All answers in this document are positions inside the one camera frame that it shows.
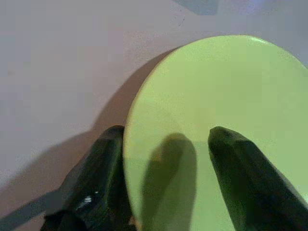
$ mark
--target white surface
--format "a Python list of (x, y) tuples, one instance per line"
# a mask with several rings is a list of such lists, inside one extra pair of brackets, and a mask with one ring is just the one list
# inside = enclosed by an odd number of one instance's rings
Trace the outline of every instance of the white surface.
[[(172, 0), (0, 1), (0, 217), (57, 189), (100, 132), (124, 124), (159, 58), (141, 67), (170, 49), (250, 34), (308, 66), (307, 9), (307, 0), (218, 0), (216, 15)], [(18, 230), (38, 230), (41, 216)]]

